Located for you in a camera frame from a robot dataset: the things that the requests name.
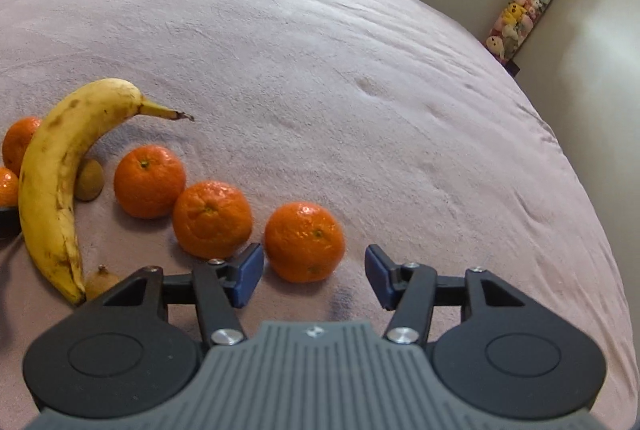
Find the yellow spotted banana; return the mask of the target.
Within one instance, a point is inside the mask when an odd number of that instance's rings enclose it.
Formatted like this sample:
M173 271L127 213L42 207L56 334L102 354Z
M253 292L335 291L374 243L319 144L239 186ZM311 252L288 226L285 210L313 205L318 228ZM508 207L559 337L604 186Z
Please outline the yellow spotted banana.
M18 177L25 246L42 277L73 306L86 301L74 211L77 170L104 134L139 115L194 119L152 102L129 81L100 79L59 101L26 148Z

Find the middle mandarin orange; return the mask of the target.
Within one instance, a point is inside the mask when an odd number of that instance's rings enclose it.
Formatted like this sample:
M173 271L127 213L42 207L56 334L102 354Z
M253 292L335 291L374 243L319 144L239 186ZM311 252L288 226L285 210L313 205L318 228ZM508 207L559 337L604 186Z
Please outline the middle mandarin orange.
M249 239L253 215L244 194L220 181L202 181L178 197L171 216L178 245L202 260L227 260Z

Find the mandarin orange nearest gripper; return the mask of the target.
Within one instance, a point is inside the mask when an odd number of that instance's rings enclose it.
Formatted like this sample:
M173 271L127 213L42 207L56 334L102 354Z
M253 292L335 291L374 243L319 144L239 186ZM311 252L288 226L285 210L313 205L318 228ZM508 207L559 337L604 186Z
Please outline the mandarin orange nearest gripper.
M312 202L289 202L274 210L265 227L264 246L270 268L292 284L326 280L346 251L340 222Z

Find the brown kiwi at front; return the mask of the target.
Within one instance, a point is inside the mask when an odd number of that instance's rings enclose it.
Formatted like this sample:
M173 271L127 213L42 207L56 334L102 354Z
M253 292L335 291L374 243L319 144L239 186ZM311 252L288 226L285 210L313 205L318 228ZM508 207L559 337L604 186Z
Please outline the brown kiwi at front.
M85 294L88 301L99 298L120 282L120 277L112 273L104 264L98 266L96 272L90 274L85 283Z

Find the mandarin orange near banana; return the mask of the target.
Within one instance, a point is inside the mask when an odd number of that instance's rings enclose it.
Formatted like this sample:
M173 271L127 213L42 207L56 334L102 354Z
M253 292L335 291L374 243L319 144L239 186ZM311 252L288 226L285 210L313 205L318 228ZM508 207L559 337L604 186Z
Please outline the mandarin orange near banana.
M186 170L168 148L143 145L129 152L114 174L114 194L127 214L153 220L169 216L186 188Z

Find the brown kiwi behind banana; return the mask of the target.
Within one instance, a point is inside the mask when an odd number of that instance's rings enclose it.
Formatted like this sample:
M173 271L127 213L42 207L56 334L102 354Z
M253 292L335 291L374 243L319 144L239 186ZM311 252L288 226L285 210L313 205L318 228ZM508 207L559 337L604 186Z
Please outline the brown kiwi behind banana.
M98 198L104 187L104 173L99 161L86 158L77 171L74 196L81 202L92 202Z

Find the pink bed blanket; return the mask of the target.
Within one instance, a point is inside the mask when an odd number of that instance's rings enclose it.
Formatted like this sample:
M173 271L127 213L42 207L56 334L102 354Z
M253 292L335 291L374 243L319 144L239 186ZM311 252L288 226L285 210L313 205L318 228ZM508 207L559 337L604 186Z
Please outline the pink bed blanket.
M184 121L136 117L93 146L113 173L146 144L190 183L240 190L254 239L280 205L314 202L346 254L325 282L266 273L240 314L388 321L363 269L381 246L442 275L481 266L589 334L608 376L594 413L637 417L620 271L551 128L472 34L418 0L1 0L1 123L122 78Z

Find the mandarin orange left edge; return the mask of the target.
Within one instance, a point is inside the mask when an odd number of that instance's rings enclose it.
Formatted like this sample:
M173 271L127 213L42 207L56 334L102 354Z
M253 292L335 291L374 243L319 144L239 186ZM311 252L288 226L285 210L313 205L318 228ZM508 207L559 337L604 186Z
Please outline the mandarin orange left edge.
M6 168L0 168L0 207L13 208L18 204L18 177Z

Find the mandarin orange far left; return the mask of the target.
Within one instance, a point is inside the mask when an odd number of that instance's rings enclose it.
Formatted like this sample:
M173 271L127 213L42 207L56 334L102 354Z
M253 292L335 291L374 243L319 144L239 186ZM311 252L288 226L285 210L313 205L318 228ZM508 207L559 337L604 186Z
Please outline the mandarin orange far left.
M4 166L16 176L20 174L25 152L40 124L38 117L24 117L6 131L2 142L2 159Z

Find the plush toy hanging organizer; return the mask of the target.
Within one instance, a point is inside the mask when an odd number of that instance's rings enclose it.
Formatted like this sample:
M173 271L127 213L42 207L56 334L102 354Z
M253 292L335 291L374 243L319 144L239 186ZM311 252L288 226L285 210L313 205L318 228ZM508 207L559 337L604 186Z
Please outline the plush toy hanging organizer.
M552 0L510 0L495 20L484 46L506 66L536 27Z

